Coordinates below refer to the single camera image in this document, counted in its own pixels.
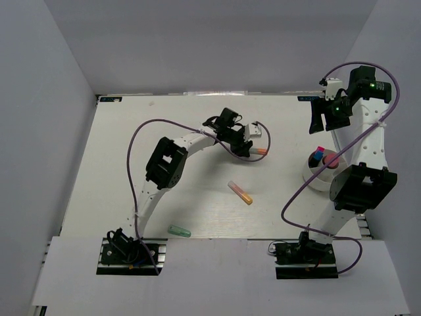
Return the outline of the blue black highlighter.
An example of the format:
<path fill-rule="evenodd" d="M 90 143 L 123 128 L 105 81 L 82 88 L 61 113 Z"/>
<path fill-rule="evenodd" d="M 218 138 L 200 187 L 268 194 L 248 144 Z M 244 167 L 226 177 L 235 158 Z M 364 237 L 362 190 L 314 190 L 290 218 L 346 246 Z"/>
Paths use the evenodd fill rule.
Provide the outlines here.
<path fill-rule="evenodd" d="M 315 156 L 314 156 L 314 154 L 315 154 L 315 152 L 314 153 L 312 153 L 312 155 L 309 157 L 309 167 L 310 168 L 316 168 L 319 164 L 320 164 L 320 162 L 321 162 L 321 160 L 318 160 Z"/>

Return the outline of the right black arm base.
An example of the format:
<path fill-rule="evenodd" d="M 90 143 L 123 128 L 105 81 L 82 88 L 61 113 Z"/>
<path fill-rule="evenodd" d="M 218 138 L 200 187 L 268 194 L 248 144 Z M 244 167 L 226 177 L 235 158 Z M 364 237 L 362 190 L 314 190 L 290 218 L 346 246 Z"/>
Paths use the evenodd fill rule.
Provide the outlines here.
<path fill-rule="evenodd" d="M 278 280 L 335 279 L 339 273 L 331 244 L 319 244 L 301 232 L 297 242 L 275 240 L 268 246 L 275 257 Z"/>

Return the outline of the green translucent cap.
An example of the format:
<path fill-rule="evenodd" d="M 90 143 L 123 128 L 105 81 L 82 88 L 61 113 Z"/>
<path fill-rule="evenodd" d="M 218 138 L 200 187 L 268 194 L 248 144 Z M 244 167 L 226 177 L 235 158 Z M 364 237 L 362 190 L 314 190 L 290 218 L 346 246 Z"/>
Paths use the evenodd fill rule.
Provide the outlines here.
<path fill-rule="evenodd" d="M 167 233 L 174 235 L 174 236 L 180 236 L 183 238 L 190 238 L 191 237 L 191 231 L 185 228 L 182 228 L 180 226 L 176 226 L 171 224 L 168 229 Z"/>

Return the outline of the pink capped clear tube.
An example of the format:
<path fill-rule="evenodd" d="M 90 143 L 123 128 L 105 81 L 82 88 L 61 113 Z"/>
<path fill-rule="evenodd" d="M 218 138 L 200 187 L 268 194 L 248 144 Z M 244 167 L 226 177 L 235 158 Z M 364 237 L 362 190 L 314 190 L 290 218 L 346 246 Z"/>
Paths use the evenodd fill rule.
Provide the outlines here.
<path fill-rule="evenodd" d="M 322 162 L 328 169 L 336 169 L 339 166 L 339 159 L 335 159 L 335 153 L 329 153 L 323 157 Z"/>

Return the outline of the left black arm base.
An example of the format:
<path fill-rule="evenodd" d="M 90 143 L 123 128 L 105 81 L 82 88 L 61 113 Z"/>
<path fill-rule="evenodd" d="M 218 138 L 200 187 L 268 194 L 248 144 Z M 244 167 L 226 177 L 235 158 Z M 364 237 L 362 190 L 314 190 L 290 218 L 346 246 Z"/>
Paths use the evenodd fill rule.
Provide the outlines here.
<path fill-rule="evenodd" d="M 155 277 L 162 271 L 165 256 L 166 240 L 148 240 L 142 245 L 121 228 L 110 230 L 103 238 L 96 274 Z"/>

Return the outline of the left corner label sticker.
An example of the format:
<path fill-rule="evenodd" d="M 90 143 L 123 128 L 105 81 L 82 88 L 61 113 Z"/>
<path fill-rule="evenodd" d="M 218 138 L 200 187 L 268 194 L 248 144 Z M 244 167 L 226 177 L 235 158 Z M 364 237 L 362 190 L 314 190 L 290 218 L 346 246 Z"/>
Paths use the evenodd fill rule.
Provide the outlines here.
<path fill-rule="evenodd" d="M 99 98 L 99 101 L 101 103 L 105 103 L 105 102 L 121 102 L 122 101 L 122 97 L 120 96 L 102 96 Z"/>

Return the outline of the orange clear marker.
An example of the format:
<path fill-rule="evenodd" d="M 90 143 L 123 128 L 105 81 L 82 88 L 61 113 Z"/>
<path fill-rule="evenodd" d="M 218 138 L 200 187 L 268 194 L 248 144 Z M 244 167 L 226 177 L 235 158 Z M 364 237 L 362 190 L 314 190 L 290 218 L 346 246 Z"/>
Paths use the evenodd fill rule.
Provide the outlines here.
<path fill-rule="evenodd" d="M 228 187 L 237 195 L 239 196 L 247 205 L 251 205 L 253 203 L 253 199 L 251 196 L 245 192 L 242 188 L 240 188 L 235 182 L 229 181 Z"/>
<path fill-rule="evenodd" d="M 250 149 L 250 154 L 253 154 L 253 155 L 261 155 L 261 156 L 263 156 L 263 155 L 266 155 L 267 153 L 268 153 L 268 150 L 265 149 L 265 148 L 252 147 Z"/>

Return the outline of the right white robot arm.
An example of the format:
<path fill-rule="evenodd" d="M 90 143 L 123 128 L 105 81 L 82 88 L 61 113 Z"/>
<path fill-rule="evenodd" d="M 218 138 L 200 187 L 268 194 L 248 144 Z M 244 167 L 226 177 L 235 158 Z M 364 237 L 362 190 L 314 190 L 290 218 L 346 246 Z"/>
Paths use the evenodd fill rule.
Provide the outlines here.
<path fill-rule="evenodd" d="M 329 252 L 337 233 L 356 215 L 375 209 L 397 183 L 385 158 L 385 118 L 399 98 L 396 79 L 376 79 L 378 66 L 358 64 L 341 80 L 323 77 L 324 95 L 311 101 L 311 134 L 330 131 L 338 153 L 322 158 L 311 180 L 330 182 L 330 203 L 299 237 L 298 257 L 307 263 Z"/>

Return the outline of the corner label sticker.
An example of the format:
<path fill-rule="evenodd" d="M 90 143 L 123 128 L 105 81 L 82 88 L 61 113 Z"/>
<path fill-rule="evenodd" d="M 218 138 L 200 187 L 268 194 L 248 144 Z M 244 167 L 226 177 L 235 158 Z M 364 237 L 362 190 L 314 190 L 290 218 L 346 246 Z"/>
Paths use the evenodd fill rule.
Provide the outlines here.
<path fill-rule="evenodd" d="M 320 98 L 319 96 L 313 96 L 313 95 L 298 95 L 297 96 L 298 101 L 313 101 L 319 98 Z"/>
<path fill-rule="evenodd" d="M 120 96 L 102 96 L 99 98 L 99 101 L 101 103 L 105 103 L 105 102 L 121 102 L 122 101 L 122 97 Z"/>

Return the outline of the right corner label sticker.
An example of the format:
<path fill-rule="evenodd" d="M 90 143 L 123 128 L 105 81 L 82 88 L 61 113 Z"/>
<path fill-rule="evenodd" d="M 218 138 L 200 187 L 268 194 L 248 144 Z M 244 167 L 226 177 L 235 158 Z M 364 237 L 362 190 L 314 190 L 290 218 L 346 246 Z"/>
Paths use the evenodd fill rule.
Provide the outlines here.
<path fill-rule="evenodd" d="M 297 96 L 298 101 L 313 101 L 319 98 L 320 98 L 319 96 L 313 96 L 313 95 L 298 95 Z"/>

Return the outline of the white round divided container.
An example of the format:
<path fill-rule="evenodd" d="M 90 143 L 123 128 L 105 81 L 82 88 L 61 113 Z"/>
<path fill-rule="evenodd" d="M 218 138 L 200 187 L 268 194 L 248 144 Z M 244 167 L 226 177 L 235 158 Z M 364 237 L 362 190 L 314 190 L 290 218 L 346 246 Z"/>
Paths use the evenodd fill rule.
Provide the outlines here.
<path fill-rule="evenodd" d="M 326 156 L 329 153 L 335 153 L 332 150 L 325 149 L 323 157 Z M 328 192 L 330 189 L 330 186 L 333 182 L 333 179 L 335 176 L 337 176 L 340 172 L 344 171 L 348 165 L 344 158 L 339 157 L 339 166 L 336 169 L 328 169 L 327 167 L 309 184 L 309 186 L 317 190 L 319 192 Z M 305 161 L 305 164 L 303 166 L 302 176 L 303 180 L 306 182 L 312 175 L 317 173 L 322 167 L 324 166 L 322 160 L 320 164 L 316 168 L 310 168 L 309 167 L 309 158 Z"/>

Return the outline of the pink black highlighter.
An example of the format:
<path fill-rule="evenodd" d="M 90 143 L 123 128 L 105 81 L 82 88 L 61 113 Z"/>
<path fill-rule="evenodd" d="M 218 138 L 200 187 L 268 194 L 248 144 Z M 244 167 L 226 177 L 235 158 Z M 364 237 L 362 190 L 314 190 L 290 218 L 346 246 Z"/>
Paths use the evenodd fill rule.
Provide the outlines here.
<path fill-rule="evenodd" d="M 324 151 L 325 151 L 325 148 L 324 147 L 318 146 L 317 149 L 316 149 L 316 151 L 315 151 L 314 156 L 318 160 L 321 160 L 321 158 L 323 157 Z"/>

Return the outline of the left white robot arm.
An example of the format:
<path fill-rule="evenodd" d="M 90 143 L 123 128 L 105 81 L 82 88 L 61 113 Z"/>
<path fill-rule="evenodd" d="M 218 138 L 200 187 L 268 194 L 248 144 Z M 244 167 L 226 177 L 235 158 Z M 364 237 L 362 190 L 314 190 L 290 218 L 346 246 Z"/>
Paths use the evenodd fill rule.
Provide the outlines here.
<path fill-rule="evenodd" d="M 155 207 L 163 195 L 181 180 L 187 159 L 208 147 L 220 144 L 230 155 L 242 161 L 250 158 L 253 139 L 262 136 L 258 122 L 246 125 L 236 121 L 239 114 L 229 108 L 220 115 L 208 118 L 200 128 L 164 119 L 147 120 L 137 127 L 128 147 L 126 170 L 134 199 L 134 236 L 143 237 L 145 227 Z M 168 123 L 189 131 L 179 138 L 161 138 L 152 152 L 145 168 L 145 180 L 139 193 L 136 193 L 130 169 L 130 158 L 134 141 L 139 131 L 153 122 Z"/>

